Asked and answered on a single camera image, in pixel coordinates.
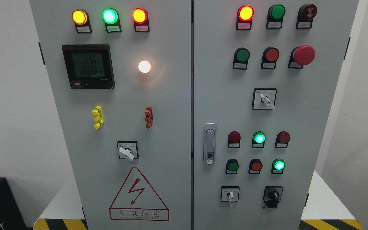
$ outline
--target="yellow and black hazard stripe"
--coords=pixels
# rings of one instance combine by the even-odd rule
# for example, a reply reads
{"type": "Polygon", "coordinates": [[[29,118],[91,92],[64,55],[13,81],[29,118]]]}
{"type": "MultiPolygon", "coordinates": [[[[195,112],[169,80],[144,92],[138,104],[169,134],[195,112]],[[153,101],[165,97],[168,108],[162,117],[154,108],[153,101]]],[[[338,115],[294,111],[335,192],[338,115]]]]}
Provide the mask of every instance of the yellow and black hazard stripe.
{"type": "MultiPolygon", "coordinates": [[[[34,230],[88,230],[86,220],[38,219],[34,230]]],[[[363,230],[357,220],[301,220],[298,230],[363,230]]]]}
{"type": "Polygon", "coordinates": [[[86,220],[38,219],[34,230],[88,230],[86,220]]]}
{"type": "Polygon", "coordinates": [[[362,230],[358,220],[301,220],[299,230],[362,230]]]}

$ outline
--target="green indicator light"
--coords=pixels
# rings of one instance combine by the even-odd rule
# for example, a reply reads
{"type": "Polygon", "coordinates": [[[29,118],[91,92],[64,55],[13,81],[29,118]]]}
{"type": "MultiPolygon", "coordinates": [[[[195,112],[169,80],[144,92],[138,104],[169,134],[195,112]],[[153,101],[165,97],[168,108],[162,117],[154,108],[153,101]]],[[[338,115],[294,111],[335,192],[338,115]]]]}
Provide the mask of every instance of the green indicator light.
{"type": "Polygon", "coordinates": [[[119,15],[112,8],[103,10],[102,17],[107,24],[114,24],[119,19],[119,15]]]}
{"type": "Polygon", "coordinates": [[[282,170],[285,168],[285,162],[283,162],[283,160],[275,160],[275,162],[273,162],[273,167],[276,170],[282,170]]]}
{"type": "Polygon", "coordinates": [[[265,141],[265,134],[263,134],[263,132],[256,132],[254,134],[254,141],[258,144],[263,143],[265,141]]]}
{"type": "Polygon", "coordinates": [[[237,163],[230,163],[228,165],[228,170],[230,170],[231,172],[237,171],[238,168],[239,168],[239,165],[237,163]]]}
{"type": "Polygon", "coordinates": [[[271,17],[273,19],[281,19],[283,16],[285,16],[285,7],[282,5],[276,5],[272,7],[271,10],[271,17]]]}
{"type": "Polygon", "coordinates": [[[236,53],[236,58],[238,59],[238,61],[244,62],[244,61],[248,60],[249,52],[245,49],[242,49],[242,50],[240,50],[236,53]]]}

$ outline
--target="electrical hazard triangle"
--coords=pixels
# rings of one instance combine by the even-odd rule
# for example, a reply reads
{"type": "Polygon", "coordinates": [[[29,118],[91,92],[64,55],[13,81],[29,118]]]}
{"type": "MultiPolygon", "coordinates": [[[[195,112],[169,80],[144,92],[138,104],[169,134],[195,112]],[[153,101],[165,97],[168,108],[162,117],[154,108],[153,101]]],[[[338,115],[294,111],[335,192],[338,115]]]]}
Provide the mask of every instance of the electrical hazard triangle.
{"type": "Polygon", "coordinates": [[[109,208],[111,220],[169,221],[170,211],[137,167],[130,169],[109,208]]]}

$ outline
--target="gray metal panel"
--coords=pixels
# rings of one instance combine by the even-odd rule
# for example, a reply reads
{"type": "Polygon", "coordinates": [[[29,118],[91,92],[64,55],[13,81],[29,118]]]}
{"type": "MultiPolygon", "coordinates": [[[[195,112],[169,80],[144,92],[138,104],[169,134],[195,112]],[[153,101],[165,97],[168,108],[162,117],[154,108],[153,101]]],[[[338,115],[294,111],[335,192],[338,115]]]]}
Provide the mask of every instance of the gray metal panel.
{"type": "MultiPolygon", "coordinates": [[[[89,229],[190,229],[191,2],[30,3],[89,229]],[[106,33],[101,13],[108,7],[119,13],[121,33],[106,33]],[[149,33],[134,32],[131,13],[136,7],[149,13],[149,33]],[[76,33],[71,18],[74,9],[87,11],[93,33],[76,33]],[[70,89],[61,45],[89,43],[110,44],[115,89],[70,89]],[[137,69],[142,60],[152,64],[148,74],[137,69]],[[104,125],[95,130],[91,111],[97,105],[103,108],[104,125]],[[150,129],[144,122],[148,105],[154,114],[150,129]],[[137,141],[139,159],[120,160],[117,141],[137,141]],[[133,166],[169,208],[169,221],[110,219],[109,207],[133,166]]],[[[144,191],[137,205],[156,205],[156,201],[144,201],[146,197],[151,195],[144,191]]]]}
{"type": "Polygon", "coordinates": [[[194,229],[295,230],[311,182],[357,0],[313,0],[318,9],[312,29],[295,29],[303,0],[194,1],[194,229]],[[286,7],[282,29],[266,29],[269,7],[286,7]],[[237,10],[255,9],[252,30],[236,31],[237,10]],[[313,63],[288,69],[292,49],[316,49],[313,63]],[[280,51],[275,70],[261,70],[263,51],[280,51]],[[247,70],[233,70],[234,51],[251,52],[247,70]],[[277,88],[274,110],[252,110],[254,88],[277,88]],[[203,162],[203,126],[217,125],[213,165],[203,162]],[[241,134],[239,149],[227,148],[231,131],[241,134]],[[265,147],[252,149],[252,135],[266,134],[265,147]],[[281,131],[291,134],[287,149],[274,148],[281,131]],[[237,159],[237,175],[225,174],[226,161],[237,159]],[[248,174],[250,160],[263,163],[261,174],[248,174]],[[283,174],[272,175],[273,160],[285,160],[283,174]],[[240,186],[239,201],[230,209],[220,202],[221,186],[240,186]],[[263,209],[265,186],[283,186],[277,209],[263,209]]]}

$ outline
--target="white indicator light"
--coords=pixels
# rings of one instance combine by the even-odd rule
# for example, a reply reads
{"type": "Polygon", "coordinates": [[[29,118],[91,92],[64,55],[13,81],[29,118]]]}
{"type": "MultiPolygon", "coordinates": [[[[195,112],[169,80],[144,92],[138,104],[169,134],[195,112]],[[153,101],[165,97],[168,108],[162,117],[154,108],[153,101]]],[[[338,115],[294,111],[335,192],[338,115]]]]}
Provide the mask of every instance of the white indicator light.
{"type": "Polygon", "coordinates": [[[140,61],[139,63],[140,72],[146,74],[151,70],[151,64],[148,61],[140,61]]]}

